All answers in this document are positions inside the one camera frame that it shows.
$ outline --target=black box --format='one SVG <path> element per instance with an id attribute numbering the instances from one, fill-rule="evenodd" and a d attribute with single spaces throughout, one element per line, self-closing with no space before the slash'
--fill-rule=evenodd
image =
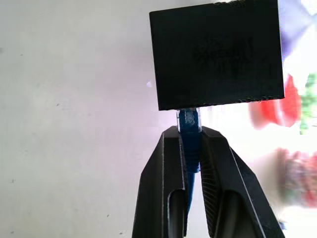
<path id="1" fill-rule="evenodd" d="M 159 110 L 284 98 L 277 0 L 150 13 Z"/>

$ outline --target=blue ethernet cable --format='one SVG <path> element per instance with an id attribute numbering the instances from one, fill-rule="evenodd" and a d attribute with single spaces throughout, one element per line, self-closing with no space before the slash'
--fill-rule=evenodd
<path id="1" fill-rule="evenodd" d="M 200 171 L 199 153 L 201 146 L 201 120 L 199 108 L 188 108 L 177 111 L 178 131 L 183 141 L 183 150 L 188 177 L 188 207 L 189 213 L 195 183 L 195 174 Z"/>

